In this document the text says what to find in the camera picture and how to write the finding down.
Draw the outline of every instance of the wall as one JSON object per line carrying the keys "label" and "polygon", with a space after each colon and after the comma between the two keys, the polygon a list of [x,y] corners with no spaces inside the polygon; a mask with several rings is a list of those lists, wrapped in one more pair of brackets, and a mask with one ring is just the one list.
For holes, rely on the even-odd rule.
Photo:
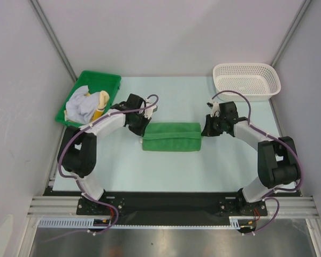
{"label": "wall", "polygon": [[274,103],[305,167],[304,195],[321,216],[321,0],[310,9],[276,67],[282,90]]}
{"label": "wall", "polygon": [[14,215],[6,256],[44,187],[62,129],[53,117],[71,84],[29,2],[0,1],[0,221]]}
{"label": "wall", "polygon": [[77,76],[212,75],[270,64],[302,0],[40,0]]}

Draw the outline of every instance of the green basket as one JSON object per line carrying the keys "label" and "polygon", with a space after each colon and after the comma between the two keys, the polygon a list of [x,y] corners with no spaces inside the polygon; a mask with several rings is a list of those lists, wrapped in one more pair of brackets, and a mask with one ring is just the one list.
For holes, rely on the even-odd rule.
{"label": "green basket", "polygon": [[75,123],[75,122],[70,122],[70,121],[65,121],[64,120],[64,110],[65,110],[65,104],[69,100],[69,98],[73,95],[76,89],[78,89],[81,86],[88,85],[89,92],[95,93],[95,92],[100,92],[102,90],[106,91],[109,94],[109,102],[105,108],[106,113],[112,106],[112,103],[114,101],[114,98],[117,95],[117,92],[120,87],[120,81],[121,81],[121,76],[118,75],[112,75],[112,74],[106,74],[106,73],[100,73],[100,72],[95,72],[95,71],[82,71],[81,75],[77,79],[74,87],[70,91],[68,97],[66,98],[65,102],[63,103],[61,109],[56,115],[55,120],[57,122],[63,123],[66,126],[75,126],[79,127],[82,126],[83,124]]}

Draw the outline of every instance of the white plastic laundry basket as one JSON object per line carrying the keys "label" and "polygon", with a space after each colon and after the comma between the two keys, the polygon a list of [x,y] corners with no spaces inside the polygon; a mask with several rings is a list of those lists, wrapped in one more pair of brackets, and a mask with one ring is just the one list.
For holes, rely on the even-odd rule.
{"label": "white plastic laundry basket", "polygon": [[[213,69],[217,92],[233,90],[249,101],[265,101],[280,91],[280,81],[273,67],[263,63],[225,63]],[[233,93],[218,95],[224,101],[244,101]]]}

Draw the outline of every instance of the folded green cloth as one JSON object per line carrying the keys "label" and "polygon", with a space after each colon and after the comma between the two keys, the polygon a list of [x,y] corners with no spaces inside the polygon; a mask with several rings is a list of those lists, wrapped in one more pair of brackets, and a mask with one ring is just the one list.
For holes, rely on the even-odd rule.
{"label": "folded green cloth", "polygon": [[150,123],[143,137],[144,151],[193,152],[200,149],[199,123]]}

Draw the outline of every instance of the robotic arm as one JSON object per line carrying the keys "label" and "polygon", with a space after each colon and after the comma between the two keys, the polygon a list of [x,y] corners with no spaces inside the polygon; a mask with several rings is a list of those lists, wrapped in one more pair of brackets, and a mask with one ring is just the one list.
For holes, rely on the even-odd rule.
{"label": "robotic arm", "polygon": [[104,189],[98,183],[93,169],[96,164],[96,144],[97,138],[104,138],[108,134],[120,127],[128,127],[130,131],[139,136],[144,136],[145,129],[151,121],[152,113],[157,110],[157,106],[148,99],[130,94],[126,102],[115,104],[105,114],[106,119],[98,119],[80,128],[69,126],[64,133],[61,147],[58,153],[59,162],[62,152],[69,144],[69,141],[81,130],[81,133],[74,143],[68,146],[63,160],[64,169],[76,178],[77,183],[84,193],[94,200],[99,200],[104,193]]}
{"label": "robotic arm", "polygon": [[[237,207],[261,201],[276,188],[290,184],[301,178],[295,158],[280,143],[269,140],[249,125],[246,117],[239,117],[235,103],[211,101],[207,104],[212,112],[206,115],[202,131],[204,137],[216,137],[224,132],[239,138],[258,151],[258,177],[248,186],[238,191]],[[294,141],[290,137],[279,138],[296,153]],[[276,156],[283,157],[277,161]]]}

